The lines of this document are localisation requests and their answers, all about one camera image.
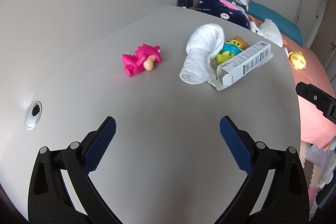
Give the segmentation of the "white long cardboard box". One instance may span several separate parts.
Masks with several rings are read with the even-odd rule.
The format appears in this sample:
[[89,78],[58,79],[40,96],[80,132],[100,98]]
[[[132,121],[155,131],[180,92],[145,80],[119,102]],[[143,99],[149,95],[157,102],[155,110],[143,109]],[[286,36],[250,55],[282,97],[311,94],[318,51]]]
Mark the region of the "white long cardboard box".
[[246,74],[259,66],[259,63],[269,55],[271,45],[259,41],[242,53],[217,66],[217,78],[208,83],[217,91],[224,90],[236,83]]

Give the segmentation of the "yellow chick plush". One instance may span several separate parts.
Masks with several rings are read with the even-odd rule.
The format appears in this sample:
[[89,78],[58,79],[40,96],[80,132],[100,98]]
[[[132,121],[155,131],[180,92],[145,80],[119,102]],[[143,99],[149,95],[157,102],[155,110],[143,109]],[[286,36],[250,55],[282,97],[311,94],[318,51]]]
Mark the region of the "yellow chick plush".
[[302,52],[289,52],[288,59],[295,70],[302,70],[306,68],[306,59]]

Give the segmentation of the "navy rabbit print blanket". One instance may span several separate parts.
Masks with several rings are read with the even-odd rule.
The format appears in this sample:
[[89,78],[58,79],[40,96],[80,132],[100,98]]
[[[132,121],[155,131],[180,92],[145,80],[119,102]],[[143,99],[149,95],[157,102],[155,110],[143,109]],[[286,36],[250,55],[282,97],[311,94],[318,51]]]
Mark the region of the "navy rabbit print blanket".
[[251,29],[249,18],[244,12],[230,9],[219,0],[199,0],[197,11],[221,18],[248,30]]

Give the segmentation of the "colourful foam floor mats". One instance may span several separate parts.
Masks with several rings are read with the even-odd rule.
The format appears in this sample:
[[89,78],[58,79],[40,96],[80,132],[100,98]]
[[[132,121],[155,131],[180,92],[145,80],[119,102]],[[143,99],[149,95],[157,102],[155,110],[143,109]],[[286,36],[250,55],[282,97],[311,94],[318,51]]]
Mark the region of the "colourful foam floor mats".
[[319,208],[317,201],[322,194],[322,205],[330,197],[330,190],[335,187],[335,143],[324,150],[315,144],[301,141],[299,158],[303,166],[309,194],[309,219],[312,219]]

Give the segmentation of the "pink dinosaur toy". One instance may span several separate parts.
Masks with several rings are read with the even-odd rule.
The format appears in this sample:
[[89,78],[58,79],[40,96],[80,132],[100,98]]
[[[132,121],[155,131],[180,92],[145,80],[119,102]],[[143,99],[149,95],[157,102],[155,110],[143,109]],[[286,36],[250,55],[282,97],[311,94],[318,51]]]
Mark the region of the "pink dinosaur toy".
[[160,46],[143,44],[138,46],[133,55],[122,54],[121,59],[124,65],[124,72],[131,77],[142,73],[144,70],[152,71],[154,63],[162,61]]

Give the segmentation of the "teal long pillow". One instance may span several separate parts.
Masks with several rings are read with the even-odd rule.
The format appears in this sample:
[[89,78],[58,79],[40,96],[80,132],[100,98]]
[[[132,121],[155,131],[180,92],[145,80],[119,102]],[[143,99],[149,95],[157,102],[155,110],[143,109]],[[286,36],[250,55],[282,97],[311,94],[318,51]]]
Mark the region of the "teal long pillow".
[[303,47],[301,29],[287,18],[281,16],[278,12],[254,1],[250,1],[247,14],[261,20],[262,22],[266,19],[272,20],[281,33],[292,39],[299,46]]

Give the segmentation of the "white goose plush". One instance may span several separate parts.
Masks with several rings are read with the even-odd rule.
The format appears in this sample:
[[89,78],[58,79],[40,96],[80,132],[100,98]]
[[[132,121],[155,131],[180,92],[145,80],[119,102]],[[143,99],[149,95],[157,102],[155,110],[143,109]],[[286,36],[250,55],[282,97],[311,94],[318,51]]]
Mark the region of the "white goose plush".
[[254,21],[250,21],[251,31],[255,34],[266,38],[270,42],[276,44],[280,48],[283,47],[282,36],[276,24],[270,19],[265,19],[260,26],[257,26]]

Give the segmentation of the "white towel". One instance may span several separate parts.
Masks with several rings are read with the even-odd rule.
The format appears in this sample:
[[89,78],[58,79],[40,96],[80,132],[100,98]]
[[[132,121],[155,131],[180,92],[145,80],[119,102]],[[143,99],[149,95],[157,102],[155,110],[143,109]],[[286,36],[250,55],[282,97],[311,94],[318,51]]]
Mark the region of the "white towel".
[[180,71],[180,79],[190,85],[198,85],[217,78],[211,61],[224,46],[224,31],[218,24],[205,24],[195,30],[186,44],[186,59]]

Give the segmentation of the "small brown bear toy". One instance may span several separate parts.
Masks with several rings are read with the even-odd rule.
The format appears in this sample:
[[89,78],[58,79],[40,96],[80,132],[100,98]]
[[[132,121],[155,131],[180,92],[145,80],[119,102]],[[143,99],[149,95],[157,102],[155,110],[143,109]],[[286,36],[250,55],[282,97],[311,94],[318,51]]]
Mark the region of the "small brown bear toy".
[[243,38],[241,38],[240,36],[235,36],[234,40],[238,41],[241,45],[242,48],[244,48],[245,50],[247,48],[249,48],[249,44],[247,42],[245,42],[245,40]]

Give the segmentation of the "black wall switch panel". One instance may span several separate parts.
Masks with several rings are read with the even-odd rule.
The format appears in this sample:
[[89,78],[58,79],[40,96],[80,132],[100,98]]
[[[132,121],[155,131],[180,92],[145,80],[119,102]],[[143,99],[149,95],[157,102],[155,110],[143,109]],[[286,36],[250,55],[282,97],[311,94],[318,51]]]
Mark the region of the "black wall switch panel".
[[194,0],[177,0],[177,6],[186,9],[192,8],[194,5]]

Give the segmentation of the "teal yellow frog toy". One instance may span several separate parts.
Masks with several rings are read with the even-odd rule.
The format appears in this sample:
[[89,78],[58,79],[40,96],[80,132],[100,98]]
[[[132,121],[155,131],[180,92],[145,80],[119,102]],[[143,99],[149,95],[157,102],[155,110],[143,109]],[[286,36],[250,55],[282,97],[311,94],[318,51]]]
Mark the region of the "teal yellow frog toy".
[[218,53],[217,56],[215,57],[215,61],[217,62],[218,65],[221,65],[222,63],[228,61],[232,57],[243,52],[244,50],[245,48],[239,41],[237,40],[226,41],[220,53]]

